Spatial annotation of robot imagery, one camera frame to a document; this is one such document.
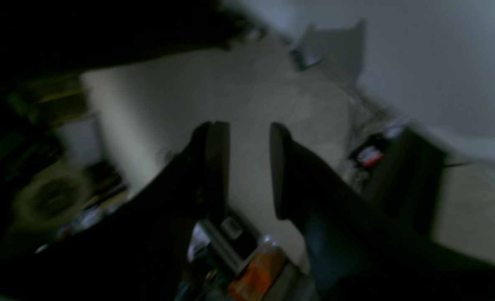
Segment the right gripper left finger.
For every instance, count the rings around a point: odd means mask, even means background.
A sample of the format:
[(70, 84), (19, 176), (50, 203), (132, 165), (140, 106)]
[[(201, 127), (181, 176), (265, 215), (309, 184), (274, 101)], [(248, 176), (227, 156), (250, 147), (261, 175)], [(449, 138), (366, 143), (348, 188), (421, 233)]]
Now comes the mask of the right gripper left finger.
[(0, 295), (18, 301), (172, 301), (197, 221), (228, 210), (230, 126), (204, 122), (128, 204), (44, 251), (2, 258)]

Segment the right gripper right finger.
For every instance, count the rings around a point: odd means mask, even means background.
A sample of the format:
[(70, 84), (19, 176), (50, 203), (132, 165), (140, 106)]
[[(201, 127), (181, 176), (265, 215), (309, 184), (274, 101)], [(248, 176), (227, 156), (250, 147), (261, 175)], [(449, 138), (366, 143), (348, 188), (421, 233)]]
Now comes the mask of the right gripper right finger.
[(495, 301), (495, 265), (391, 221), (282, 124), (270, 126), (276, 217), (305, 241), (321, 301)]

